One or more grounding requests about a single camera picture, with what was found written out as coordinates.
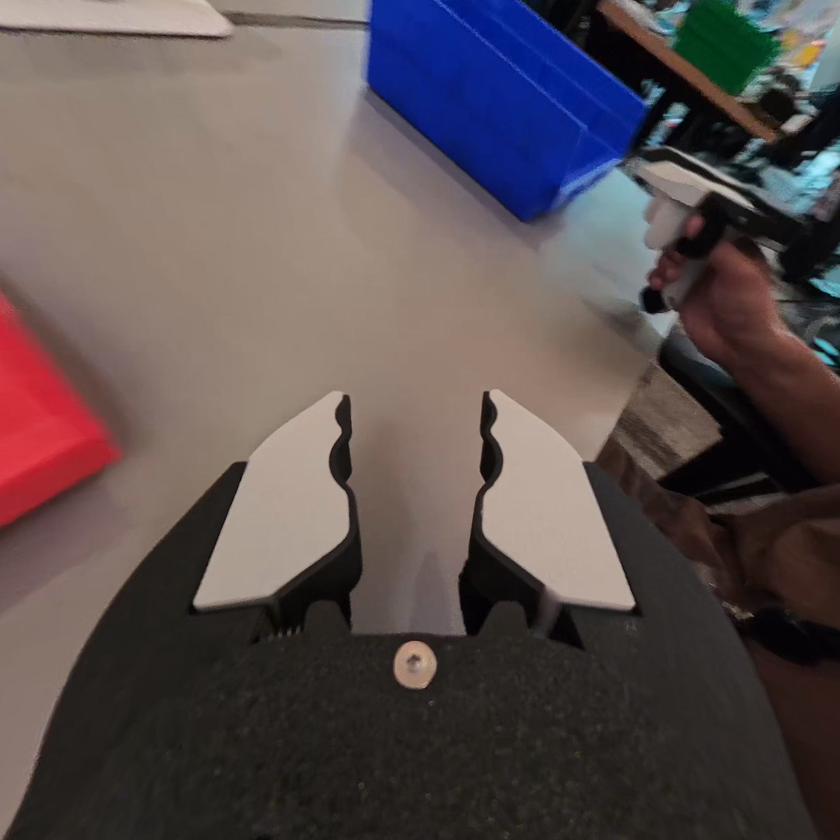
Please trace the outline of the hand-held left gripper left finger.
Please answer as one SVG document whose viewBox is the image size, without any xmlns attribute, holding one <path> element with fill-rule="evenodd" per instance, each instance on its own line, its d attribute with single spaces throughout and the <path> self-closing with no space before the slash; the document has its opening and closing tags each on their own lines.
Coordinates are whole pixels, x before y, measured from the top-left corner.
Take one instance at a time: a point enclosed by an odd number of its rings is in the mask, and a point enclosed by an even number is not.
<svg viewBox="0 0 840 840">
<path fill-rule="evenodd" d="M 262 606 L 303 621 L 319 601 L 351 619 L 362 573 L 351 401 L 331 392 L 251 454 L 193 597 L 199 613 Z"/>
</svg>

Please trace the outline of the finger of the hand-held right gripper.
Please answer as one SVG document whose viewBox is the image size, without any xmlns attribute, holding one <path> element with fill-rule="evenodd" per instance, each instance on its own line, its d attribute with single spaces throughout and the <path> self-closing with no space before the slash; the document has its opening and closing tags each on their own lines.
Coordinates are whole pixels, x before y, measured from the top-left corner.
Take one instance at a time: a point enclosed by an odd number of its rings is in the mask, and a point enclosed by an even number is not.
<svg viewBox="0 0 840 840">
<path fill-rule="evenodd" d="M 633 158 L 628 164 L 628 172 L 650 195 L 644 217 L 654 217 L 668 202 L 679 207 L 697 208 L 710 196 L 719 197 L 740 212 L 760 212 L 746 185 L 700 161 L 686 166 L 684 161 L 671 159 L 645 161 Z"/>
</svg>

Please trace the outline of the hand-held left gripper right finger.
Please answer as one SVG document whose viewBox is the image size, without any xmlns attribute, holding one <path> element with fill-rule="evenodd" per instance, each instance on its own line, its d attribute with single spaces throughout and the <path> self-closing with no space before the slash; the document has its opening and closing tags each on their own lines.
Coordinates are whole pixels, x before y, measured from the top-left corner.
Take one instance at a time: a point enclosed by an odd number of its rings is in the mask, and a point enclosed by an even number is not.
<svg viewBox="0 0 840 840">
<path fill-rule="evenodd" d="M 482 449 L 459 577 L 466 621 L 515 602 L 529 621 L 566 606 L 630 614 L 631 585 L 584 461 L 553 427 L 502 391 L 482 396 Z"/>
</svg>

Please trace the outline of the blue plastic bin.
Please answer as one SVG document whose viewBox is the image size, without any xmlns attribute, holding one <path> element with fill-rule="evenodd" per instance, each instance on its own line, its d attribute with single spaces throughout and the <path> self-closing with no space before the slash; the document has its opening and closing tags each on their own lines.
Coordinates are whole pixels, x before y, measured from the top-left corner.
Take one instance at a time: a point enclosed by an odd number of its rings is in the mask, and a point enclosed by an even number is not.
<svg viewBox="0 0 840 840">
<path fill-rule="evenodd" d="M 367 81 L 524 223 L 599 182 L 646 107 L 517 1 L 373 1 Z"/>
</svg>

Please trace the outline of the red plastic bin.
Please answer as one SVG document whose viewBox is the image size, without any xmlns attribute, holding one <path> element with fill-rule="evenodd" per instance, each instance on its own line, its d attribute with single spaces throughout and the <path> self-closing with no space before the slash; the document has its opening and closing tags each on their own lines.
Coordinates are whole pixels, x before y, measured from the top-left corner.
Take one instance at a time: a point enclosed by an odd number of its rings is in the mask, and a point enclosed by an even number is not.
<svg viewBox="0 0 840 840">
<path fill-rule="evenodd" d="M 120 456 L 104 423 L 1 297 L 1 526 Z"/>
</svg>

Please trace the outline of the person's right forearm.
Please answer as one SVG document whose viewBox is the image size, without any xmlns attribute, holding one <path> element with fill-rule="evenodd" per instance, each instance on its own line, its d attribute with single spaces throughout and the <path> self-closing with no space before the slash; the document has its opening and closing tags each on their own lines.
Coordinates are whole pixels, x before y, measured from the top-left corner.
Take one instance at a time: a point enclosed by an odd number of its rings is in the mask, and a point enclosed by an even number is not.
<svg viewBox="0 0 840 840">
<path fill-rule="evenodd" d="M 791 332 L 776 325 L 739 356 L 734 375 L 812 476 L 839 481 L 839 380 Z"/>
</svg>

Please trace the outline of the grey desk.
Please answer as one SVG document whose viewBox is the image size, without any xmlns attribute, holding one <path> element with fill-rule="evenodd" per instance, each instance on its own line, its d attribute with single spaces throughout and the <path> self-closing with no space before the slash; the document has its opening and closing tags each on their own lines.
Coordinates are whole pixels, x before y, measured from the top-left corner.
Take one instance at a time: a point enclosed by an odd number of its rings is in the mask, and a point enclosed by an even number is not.
<svg viewBox="0 0 840 840">
<path fill-rule="evenodd" d="M 615 171 L 521 224 L 370 93 L 365 11 L 222 41 L 2 33 L 2 291 L 122 459 L 2 531 L 2 831 L 105 607 L 234 461 L 350 395 L 363 634 L 462 629 L 500 389 L 583 459 L 672 318 Z"/>
</svg>

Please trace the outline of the person's right hand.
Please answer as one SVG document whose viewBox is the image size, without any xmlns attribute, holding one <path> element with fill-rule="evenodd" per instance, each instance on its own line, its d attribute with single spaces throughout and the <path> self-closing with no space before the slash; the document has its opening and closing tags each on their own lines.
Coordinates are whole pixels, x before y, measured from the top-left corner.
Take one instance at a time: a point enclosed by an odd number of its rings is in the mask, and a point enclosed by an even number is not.
<svg viewBox="0 0 840 840">
<path fill-rule="evenodd" d="M 749 238 L 720 242 L 676 308 L 698 351 L 730 375 L 755 366 L 788 335 L 770 267 Z"/>
</svg>

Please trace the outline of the wooden table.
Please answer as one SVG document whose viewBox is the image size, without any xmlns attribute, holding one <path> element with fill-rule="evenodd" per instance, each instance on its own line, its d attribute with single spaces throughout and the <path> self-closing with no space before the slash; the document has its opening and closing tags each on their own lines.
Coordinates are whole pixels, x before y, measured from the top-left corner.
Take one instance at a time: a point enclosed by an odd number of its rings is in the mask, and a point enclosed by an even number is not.
<svg viewBox="0 0 840 840">
<path fill-rule="evenodd" d="M 774 129 L 766 120 L 757 117 L 740 98 L 724 91 L 698 68 L 691 65 L 686 58 L 678 55 L 664 37 L 646 28 L 641 18 L 629 11 L 629 2 L 601 1 L 596 5 L 596 10 L 609 25 L 621 31 L 693 88 L 713 109 L 726 115 L 754 139 L 766 143 L 774 141 L 779 132 L 777 129 Z"/>
</svg>

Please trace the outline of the green plastic bin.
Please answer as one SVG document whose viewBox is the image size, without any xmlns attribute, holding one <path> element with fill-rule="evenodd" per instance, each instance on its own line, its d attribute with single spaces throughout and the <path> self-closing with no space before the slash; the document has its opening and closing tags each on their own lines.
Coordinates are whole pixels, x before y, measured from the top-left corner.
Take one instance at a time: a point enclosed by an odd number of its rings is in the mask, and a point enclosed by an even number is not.
<svg viewBox="0 0 840 840">
<path fill-rule="evenodd" d="M 739 96 L 781 54 L 781 42 L 722 1 L 697 1 L 677 31 L 675 53 L 715 86 Z"/>
</svg>

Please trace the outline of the black office chair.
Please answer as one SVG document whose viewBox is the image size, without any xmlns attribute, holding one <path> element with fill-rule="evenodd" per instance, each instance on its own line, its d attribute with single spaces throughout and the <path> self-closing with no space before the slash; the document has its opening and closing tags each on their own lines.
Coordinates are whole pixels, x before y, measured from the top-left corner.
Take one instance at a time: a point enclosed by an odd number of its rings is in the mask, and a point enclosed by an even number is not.
<svg viewBox="0 0 840 840">
<path fill-rule="evenodd" d="M 715 421 L 720 436 L 661 478 L 661 487 L 707 507 L 819 487 L 733 379 L 683 332 L 674 330 L 662 342 L 658 365 Z"/>
</svg>

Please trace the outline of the person's brown clothing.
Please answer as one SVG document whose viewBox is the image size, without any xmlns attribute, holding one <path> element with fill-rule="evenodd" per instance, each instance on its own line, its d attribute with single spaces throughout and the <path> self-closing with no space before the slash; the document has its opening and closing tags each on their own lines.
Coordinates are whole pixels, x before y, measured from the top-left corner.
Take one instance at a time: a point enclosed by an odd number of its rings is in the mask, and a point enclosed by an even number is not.
<svg viewBox="0 0 840 840">
<path fill-rule="evenodd" d="M 698 568 L 720 600 L 749 613 L 780 606 L 839 627 L 839 496 L 825 486 L 739 514 L 710 514 L 666 490 L 609 440 L 596 463 Z M 838 662 L 795 665 L 747 642 L 821 838 L 839 832 Z"/>
</svg>

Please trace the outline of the white board stand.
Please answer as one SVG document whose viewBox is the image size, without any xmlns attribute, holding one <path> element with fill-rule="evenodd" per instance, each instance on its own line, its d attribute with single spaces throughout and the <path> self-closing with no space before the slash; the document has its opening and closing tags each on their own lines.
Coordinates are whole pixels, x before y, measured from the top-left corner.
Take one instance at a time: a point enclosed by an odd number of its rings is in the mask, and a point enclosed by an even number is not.
<svg viewBox="0 0 840 840">
<path fill-rule="evenodd" d="M 225 38 L 233 26 L 205 1 L 2 1 L 1 28 L 88 35 Z"/>
</svg>

